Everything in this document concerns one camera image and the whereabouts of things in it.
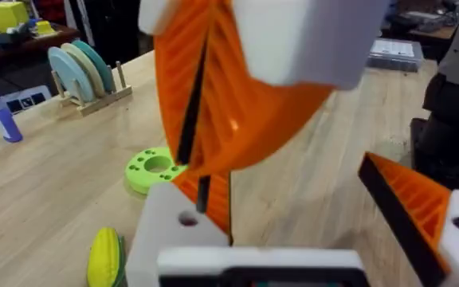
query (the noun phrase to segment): blue bottle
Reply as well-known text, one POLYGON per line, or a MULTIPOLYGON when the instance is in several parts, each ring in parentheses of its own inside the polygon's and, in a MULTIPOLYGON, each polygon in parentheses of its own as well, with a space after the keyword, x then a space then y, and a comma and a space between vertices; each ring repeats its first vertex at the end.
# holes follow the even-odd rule
POLYGON ((0 98, 0 128, 3 138, 11 143, 22 140, 22 134, 15 124, 12 112, 8 109, 4 100, 0 98))

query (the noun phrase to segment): black strip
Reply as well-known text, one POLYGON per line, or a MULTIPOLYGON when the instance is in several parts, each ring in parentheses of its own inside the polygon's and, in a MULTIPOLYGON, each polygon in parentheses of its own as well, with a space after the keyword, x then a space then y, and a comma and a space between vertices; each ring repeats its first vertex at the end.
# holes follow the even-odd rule
POLYGON ((231 172, 228 172, 228 215, 229 215, 229 227, 228 227, 228 242, 229 246, 233 246, 233 222, 231 220, 231 172))
POLYGON ((198 70, 194 78, 194 85, 190 93, 189 104, 183 119, 182 134, 178 144, 177 160, 182 165, 189 164, 190 154, 194 145, 194 135, 196 133, 196 123, 198 122, 199 103, 203 85, 203 74, 205 71, 206 40, 203 43, 201 58, 199 59, 198 70))
POLYGON ((444 270, 368 156, 364 158, 359 169, 359 177, 382 211, 422 285, 425 287, 439 286, 445 279, 444 270))
POLYGON ((369 287, 366 274, 351 267, 233 267, 220 275, 192 274, 159 277, 161 287, 249 287, 257 282, 336 283, 345 287, 369 287))
POLYGON ((196 200, 196 210, 204 214, 208 206, 208 196, 210 194, 210 176, 202 176, 198 181, 198 199, 196 200))

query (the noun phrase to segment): wooden table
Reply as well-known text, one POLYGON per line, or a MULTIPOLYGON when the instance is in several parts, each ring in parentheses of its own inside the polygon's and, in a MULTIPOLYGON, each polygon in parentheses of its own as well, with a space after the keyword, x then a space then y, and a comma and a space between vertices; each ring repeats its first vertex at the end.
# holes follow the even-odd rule
MULTIPOLYGON (((371 285, 418 280, 357 177, 365 151, 409 159, 409 123, 426 116, 419 73, 369 69, 262 163, 233 174, 236 244, 350 248, 371 285)), ((53 100, 17 115, 21 143, 0 133, 0 286, 85 286, 92 240, 113 226, 131 242, 143 200, 124 188, 137 152, 166 145, 153 53, 124 65, 132 97, 85 118, 53 100)))

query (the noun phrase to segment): wooden stand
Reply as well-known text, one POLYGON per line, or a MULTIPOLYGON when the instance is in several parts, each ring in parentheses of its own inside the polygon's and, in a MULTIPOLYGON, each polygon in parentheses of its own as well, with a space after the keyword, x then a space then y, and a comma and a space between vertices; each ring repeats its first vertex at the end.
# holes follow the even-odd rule
POLYGON ((118 70, 118 74, 120 75, 121 89, 116 90, 115 79, 112 75, 112 69, 111 66, 108 65, 112 81, 111 93, 105 93, 104 95, 95 95, 95 100, 91 102, 84 102, 84 100, 82 99, 82 91, 77 80, 73 80, 73 84, 76 90, 76 94, 79 95, 79 97, 70 96, 70 92, 65 91, 63 89, 60 83, 60 78, 58 77, 56 71, 53 70, 51 73, 53 74, 54 84, 56 84, 57 91, 60 95, 60 105, 64 107, 66 105, 75 104, 77 105, 77 111, 79 111, 79 113, 82 116, 87 116, 93 112, 100 110, 103 107, 112 104, 113 102, 123 97, 132 94, 132 87, 125 83, 124 71, 121 69, 121 64, 119 61, 116 62, 116 67, 118 70))

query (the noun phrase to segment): yellow box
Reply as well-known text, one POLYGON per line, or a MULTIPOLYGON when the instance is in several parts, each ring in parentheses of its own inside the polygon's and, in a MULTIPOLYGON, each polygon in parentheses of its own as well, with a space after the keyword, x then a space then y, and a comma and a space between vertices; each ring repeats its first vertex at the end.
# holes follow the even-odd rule
POLYGON ((22 2, 0 2, 0 32, 29 20, 28 12, 22 2))

